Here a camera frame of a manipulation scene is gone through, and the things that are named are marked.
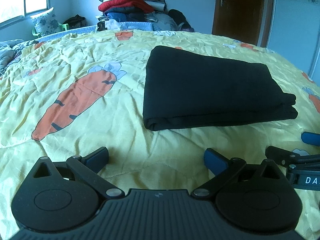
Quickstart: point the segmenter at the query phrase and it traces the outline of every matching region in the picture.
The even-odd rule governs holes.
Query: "bed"
[[[236,127],[145,129],[145,66],[157,45],[266,64],[282,90],[296,95],[298,117]],[[102,68],[119,75],[104,96],[92,90],[94,100],[89,107],[81,101],[81,94],[75,94],[73,102],[60,101],[59,96],[70,91],[78,79]],[[320,88],[279,54],[226,37],[109,30],[69,33],[26,47],[20,62],[12,64],[0,80],[1,237],[9,239],[18,230],[10,204],[41,156],[64,161],[106,146],[110,161],[99,175],[126,192],[129,188],[191,191],[213,176],[203,163],[208,147],[227,158],[240,157],[252,164],[265,159],[265,149],[270,145],[320,153],[319,148],[300,139],[304,131],[320,133],[319,96]],[[64,105],[65,110],[55,116],[59,125],[52,128],[45,117],[55,104]],[[303,202],[296,230],[305,239],[316,240],[320,236],[320,192],[296,191]]]
[[[59,32],[59,33],[54,33],[51,35],[47,35],[38,39],[35,39],[35,41],[38,42],[43,42],[43,41],[52,41],[55,40],[57,38],[61,38],[69,33],[75,33],[75,34],[83,34],[83,33],[90,33],[90,32],[94,32],[96,29],[95,25],[91,25],[91,26],[86,26],[86,27],[82,27],[82,28],[76,28],[76,29],[71,29],[71,30],[67,30],[67,31],[63,31],[63,32]],[[21,60],[21,55],[15,57],[12,59],[12,61],[10,61],[7,66],[0,72],[0,77],[2,75],[4,75],[5,71],[12,65],[15,63],[18,63]]]

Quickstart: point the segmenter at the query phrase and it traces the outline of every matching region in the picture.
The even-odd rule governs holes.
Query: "black towel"
[[[284,93],[260,63],[157,46],[146,66],[147,129],[233,126],[295,119],[296,96]]]

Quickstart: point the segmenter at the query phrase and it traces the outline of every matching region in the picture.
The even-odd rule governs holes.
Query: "floral pillow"
[[[35,25],[37,33],[41,36],[46,36],[62,31],[56,15],[53,12],[53,7],[45,12],[33,15],[30,17]]]

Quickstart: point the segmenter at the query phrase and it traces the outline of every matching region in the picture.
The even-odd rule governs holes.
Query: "blue gripper pad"
[[[98,173],[109,161],[109,152],[106,147],[100,147],[98,150],[83,157],[81,162],[87,166],[90,170]]]
[[[229,163],[230,160],[211,148],[206,149],[204,152],[204,165],[215,176],[226,170],[229,167]]]
[[[301,135],[301,140],[307,144],[320,146],[320,134],[317,133],[303,132]]]

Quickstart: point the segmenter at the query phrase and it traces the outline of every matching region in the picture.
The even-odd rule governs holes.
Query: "window frame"
[[[6,20],[6,21],[0,23],[0,30],[4,29],[6,27],[9,27],[11,25],[14,25],[18,22],[24,21],[24,20],[28,19],[30,16],[35,15],[39,12],[44,12],[44,11],[48,10],[50,8],[50,0],[47,0],[47,8],[33,11],[30,13],[26,12],[26,0],[23,0],[23,7],[24,7],[23,15],[19,15],[17,17],[11,18],[9,20]]]

